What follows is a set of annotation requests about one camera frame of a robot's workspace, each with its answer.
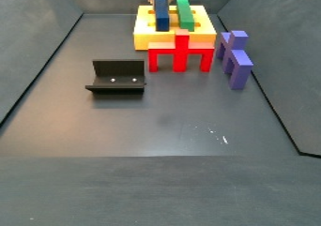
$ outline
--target purple pillar block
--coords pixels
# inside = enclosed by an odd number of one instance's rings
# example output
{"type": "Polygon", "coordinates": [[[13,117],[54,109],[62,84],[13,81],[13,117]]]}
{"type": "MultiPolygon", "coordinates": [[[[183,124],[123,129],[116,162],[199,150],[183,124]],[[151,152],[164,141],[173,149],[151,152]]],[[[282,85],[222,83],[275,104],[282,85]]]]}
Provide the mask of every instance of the purple pillar block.
{"type": "Polygon", "coordinates": [[[243,50],[231,50],[232,73],[230,76],[230,89],[243,89],[251,74],[252,62],[243,50]]]}
{"type": "Polygon", "coordinates": [[[231,51],[226,51],[224,57],[223,57],[223,72],[224,73],[231,73],[234,69],[234,63],[231,62],[231,51]]]}
{"type": "Polygon", "coordinates": [[[220,33],[220,41],[219,41],[219,46],[218,46],[216,55],[215,55],[215,57],[219,59],[224,57],[230,34],[231,33],[220,33]]]}
{"type": "Polygon", "coordinates": [[[244,31],[231,31],[227,48],[230,50],[244,50],[247,38],[248,36],[244,31]]]}

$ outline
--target black metal bracket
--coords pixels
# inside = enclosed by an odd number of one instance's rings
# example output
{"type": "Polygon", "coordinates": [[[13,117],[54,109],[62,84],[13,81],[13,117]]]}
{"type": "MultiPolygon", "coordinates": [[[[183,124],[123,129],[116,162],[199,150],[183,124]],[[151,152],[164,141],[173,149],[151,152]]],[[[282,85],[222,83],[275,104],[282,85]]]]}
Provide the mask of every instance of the black metal bracket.
{"type": "Polygon", "coordinates": [[[92,93],[144,92],[144,60],[92,60],[94,81],[85,88],[92,93]]]}

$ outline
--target yellow block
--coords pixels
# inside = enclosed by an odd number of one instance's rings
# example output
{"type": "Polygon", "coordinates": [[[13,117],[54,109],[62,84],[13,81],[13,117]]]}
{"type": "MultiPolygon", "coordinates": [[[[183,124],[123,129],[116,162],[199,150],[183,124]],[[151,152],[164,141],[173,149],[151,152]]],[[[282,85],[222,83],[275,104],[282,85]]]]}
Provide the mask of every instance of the yellow block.
{"type": "MultiPolygon", "coordinates": [[[[215,42],[215,29],[203,6],[189,6],[195,29],[189,32],[189,42],[215,42]]],[[[173,31],[179,28],[176,6],[169,6],[169,31],[155,31],[152,6],[139,6],[133,28],[135,50],[147,50],[149,42],[173,42],[173,31]]]]}

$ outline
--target red arch block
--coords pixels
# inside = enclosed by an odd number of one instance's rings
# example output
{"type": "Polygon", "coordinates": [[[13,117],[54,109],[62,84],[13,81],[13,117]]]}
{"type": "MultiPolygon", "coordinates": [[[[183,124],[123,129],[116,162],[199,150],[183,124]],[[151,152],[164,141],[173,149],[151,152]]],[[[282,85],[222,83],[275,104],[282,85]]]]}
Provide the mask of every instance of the red arch block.
{"type": "Polygon", "coordinates": [[[201,55],[200,71],[210,72],[211,70],[214,46],[208,42],[189,42],[189,33],[187,29],[175,30],[173,42],[151,42],[148,44],[149,72],[156,72],[157,70],[157,54],[172,54],[173,72],[185,71],[189,54],[201,55]]]}

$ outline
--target block structure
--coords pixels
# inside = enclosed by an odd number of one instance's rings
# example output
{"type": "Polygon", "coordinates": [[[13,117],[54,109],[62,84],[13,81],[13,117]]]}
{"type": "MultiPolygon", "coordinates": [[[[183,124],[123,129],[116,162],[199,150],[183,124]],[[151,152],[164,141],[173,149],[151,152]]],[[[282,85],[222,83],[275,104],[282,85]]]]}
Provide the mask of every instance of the block structure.
{"type": "Polygon", "coordinates": [[[153,0],[155,31],[169,31],[168,1],[153,0]]]}
{"type": "Polygon", "coordinates": [[[244,52],[248,36],[244,31],[220,33],[216,58],[223,59],[223,71],[231,74],[230,89],[243,89],[251,74],[252,62],[244,52]]]}
{"type": "MultiPolygon", "coordinates": [[[[189,6],[193,17],[193,32],[189,42],[215,42],[215,30],[203,6],[189,6]]],[[[133,48],[147,50],[149,42],[173,42],[173,32],[179,28],[176,6],[169,6],[169,31],[155,31],[152,6],[139,6],[133,27],[133,48]]]]}
{"type": "Polygon", "coordinates": [[[157,71],[157,54],[172,54],[172,71],[184,72],[187,68],[188,54],[201,54],[199,69],[203,72],[211,70],[214,54],[212,44],[208,42],[189,42],[187,29],[175,30],[173,42],[151,42],[148,46],[149,72],[157,71]]]}
{"type": "Polygon", "coordinates": [[[193,32],[193,18],[188,0],[176,0],[179,27],[193,32]]]}

